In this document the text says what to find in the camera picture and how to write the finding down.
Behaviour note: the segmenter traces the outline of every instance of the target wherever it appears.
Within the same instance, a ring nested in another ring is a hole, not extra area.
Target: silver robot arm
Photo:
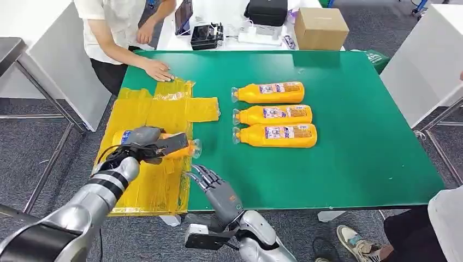
[[[246,262],[296,261],[262,215],[243,210],[240,198],[227,181],[205,166],[192,167],[199,176],[194,172],[187,175],[204,191],[216,212],[210,219],[187,214],[186,221],[191,225],[185,237],[186,247],[218,250],[227,245],[238,249]],[[238,248],[228,243],[233,236],[240,243]]]
[[[68,203],[0,243],[0,262],[86,261],[94,234],[138,176],[140,162],[158,164],[161,157],[188,145],[184,133],[158,140],[161,132],[155,127],[133,130]]]

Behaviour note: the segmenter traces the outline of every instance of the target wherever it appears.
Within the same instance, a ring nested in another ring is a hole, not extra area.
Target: robot finger
[[[207,183],[208,186],[210,186],[213,183],[213,179],[211,177],[208,177],[209,170],[202,165],[191,165],[192,168],[194,168],[198,174],[203,178],[204,182]]]
[[[208,185],[201,181],[193,172],[186,172],[186,175],[193,179],[203,191],[206,191]]]
[[[223,180],[219,175],[217,175],[217,173],[214,172],[214,170],[210,170],[211,171],[211,176],[214,178],[215,182],[217,183],[220,183],[220,180]]]
[[[215,172],[211,172],[212,170],[208,169],[207,167],[205,167],[203,165],[198,165],[198,167],[201,168],[202,170],[204,170],[204,173],[203,172],[201,173],[201,177],[204,180],[211,181],[210,184],[217,181],[217,176],[214,175]]]

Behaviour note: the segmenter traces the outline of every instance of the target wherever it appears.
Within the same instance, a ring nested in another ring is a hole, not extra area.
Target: cardboard box
[[[294,32],[299,50],[339,50],[349,28],[339,9],[300,8]]]

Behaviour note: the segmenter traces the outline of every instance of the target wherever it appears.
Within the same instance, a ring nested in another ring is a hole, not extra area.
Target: plastic bottle
[[[112,144],[113,145],[123,145],[127,141],[127,138],[129,137],[131,130],[126,130],[126,131],[118,131],[114,134],[112,137]],[[173,136],[174,134],[161,134],[159,139],[165,139],[168,137]],[[188,146],[185,148],[182,148],[180,150],[177,150],[175,152],[172,152],[165,156],[164,158],[180,158],[180,157],[193,157],[193,158],[198,158],[201,156],[201,153],[203,151],[203,146],[201,144],[201,141],[199,139],[194,139],[194,140],[189,140],[188,141]]]
[[[246,110],[233,110],[233,124],[294,124],[312,123],[308,105],[255,105]]]
[[[301,82],[274,84],[249,84],[243,88],[231,89],[231,100],[248,103],[300,103],[304,98],[304,85]]]
[[[233,128],[233,142],[263,147],[312,147],[317,142],[317,130],[312,124],[255,124],[248,128]]]

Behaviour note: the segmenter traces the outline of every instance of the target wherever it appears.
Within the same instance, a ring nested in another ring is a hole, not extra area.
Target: sneaker
[[[357,258],[358,262],[380,262],[379,251],[381,245],[362,239],[352,228],[339,225],[336,229],[337,237],[342,245]]]
[[[331,262],[331,261],[328,259],[324,259],[324,258],[317,258],[315,259],[315,262]]]

